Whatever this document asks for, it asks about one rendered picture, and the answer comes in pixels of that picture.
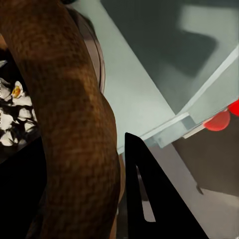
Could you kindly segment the microwave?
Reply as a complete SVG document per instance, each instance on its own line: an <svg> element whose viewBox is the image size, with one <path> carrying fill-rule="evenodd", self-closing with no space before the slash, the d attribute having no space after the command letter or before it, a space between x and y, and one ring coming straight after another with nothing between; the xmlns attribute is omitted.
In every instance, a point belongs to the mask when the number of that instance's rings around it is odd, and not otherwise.
<svg viewBox="0 0 239 239"><path fill-rule="evenodd" d="M239 0L60 0L125 133L146 140L190 115L239 116Z"/></svg>

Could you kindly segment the popcorn bag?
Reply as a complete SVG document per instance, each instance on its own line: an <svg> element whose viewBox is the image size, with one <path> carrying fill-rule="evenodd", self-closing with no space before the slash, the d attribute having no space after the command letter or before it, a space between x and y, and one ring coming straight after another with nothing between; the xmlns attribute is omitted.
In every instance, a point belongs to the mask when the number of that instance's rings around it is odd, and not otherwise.
<svg viewBox="0 0 239 239"><path fill-rule="evenodd" d="M120 162L114 112L60 0L0 0L0 61L31 98L47 170L30 239L116 239Z"/></svg>

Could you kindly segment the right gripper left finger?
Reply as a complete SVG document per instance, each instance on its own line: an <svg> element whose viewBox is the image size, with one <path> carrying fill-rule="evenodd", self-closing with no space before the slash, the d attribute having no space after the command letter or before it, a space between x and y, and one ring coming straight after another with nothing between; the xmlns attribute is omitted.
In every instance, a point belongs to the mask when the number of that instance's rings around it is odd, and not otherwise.
<svg viewBox="0 0 239 239"><path fill-rule="evenodd" d="M0 239L25 239L46 188L41 137L0 164Z"/></svg>

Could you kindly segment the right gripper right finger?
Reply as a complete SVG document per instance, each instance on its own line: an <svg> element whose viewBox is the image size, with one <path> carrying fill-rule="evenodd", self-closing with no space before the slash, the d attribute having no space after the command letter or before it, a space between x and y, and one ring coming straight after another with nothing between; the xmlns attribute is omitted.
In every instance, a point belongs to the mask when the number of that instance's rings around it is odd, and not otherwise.
<svg viewBox="0 0 239 239"><path fill-rule="evenodd" d="M144 141L125 133L128 239L209 239ZM138 166L155 222L144 219Z"/></svg>

